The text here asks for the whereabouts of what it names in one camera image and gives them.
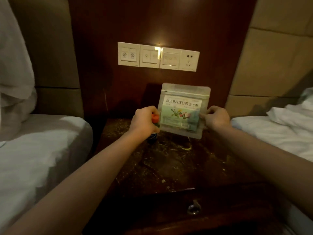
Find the white fabric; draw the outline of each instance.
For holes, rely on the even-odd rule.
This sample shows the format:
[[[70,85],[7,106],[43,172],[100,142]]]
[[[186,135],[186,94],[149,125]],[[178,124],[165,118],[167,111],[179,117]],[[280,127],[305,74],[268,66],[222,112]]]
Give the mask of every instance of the white fabric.
[[[0,148],[0,234],[80,167],[92,142],[82,118],[31,115]]]
[[[0,0],[0,146],[20,129],[37,101],[32,64],[8,0]]]
[[[298,105],[273,107],[268,117],[238,117],[238,129],[313,162],[313,88],[306,89]]]

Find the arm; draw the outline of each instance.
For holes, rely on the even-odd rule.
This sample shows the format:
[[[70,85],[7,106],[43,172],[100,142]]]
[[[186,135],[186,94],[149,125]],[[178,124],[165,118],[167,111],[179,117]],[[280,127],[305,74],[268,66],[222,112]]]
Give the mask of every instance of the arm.
[[[223,108],[212,106],[201,115],[238,157],[267,178],[313,218],[313,163],[235,129]]]
[[[130,129],[56,186],[4,234],[80,234],[136,147],[159,128],[154,106],[138,109]]]

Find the product label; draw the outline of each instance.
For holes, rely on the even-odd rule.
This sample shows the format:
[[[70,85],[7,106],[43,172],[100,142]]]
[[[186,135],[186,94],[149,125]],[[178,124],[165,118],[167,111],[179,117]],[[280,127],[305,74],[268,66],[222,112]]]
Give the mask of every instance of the product label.
[[[188,130],[197,130],[202,100],[181,96],[165,95],[161,124]]]

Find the white switch plate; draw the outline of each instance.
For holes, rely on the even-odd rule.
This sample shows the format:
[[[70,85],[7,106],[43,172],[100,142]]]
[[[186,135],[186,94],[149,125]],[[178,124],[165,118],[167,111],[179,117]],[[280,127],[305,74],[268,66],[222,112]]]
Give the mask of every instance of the white switch plate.
[[[161,47],[140,45],[140,67],[159,68],[160,67]]]
[[[178,70],[180,49],[176,48],[161,48],[160,68]]]
[[[117,42],[118,65],[139,67],[140,44]]]
[[[197,70],[200,52],[191,50],[181,50],[178,70],[193,71]]]

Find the orange cap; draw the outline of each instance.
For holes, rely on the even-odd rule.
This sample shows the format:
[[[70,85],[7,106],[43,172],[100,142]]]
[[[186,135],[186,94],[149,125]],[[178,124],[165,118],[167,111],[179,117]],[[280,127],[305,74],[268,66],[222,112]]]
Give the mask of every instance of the orange cap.
[[[159,122],[159,115],[152,113],[152,123],[156,124]]]

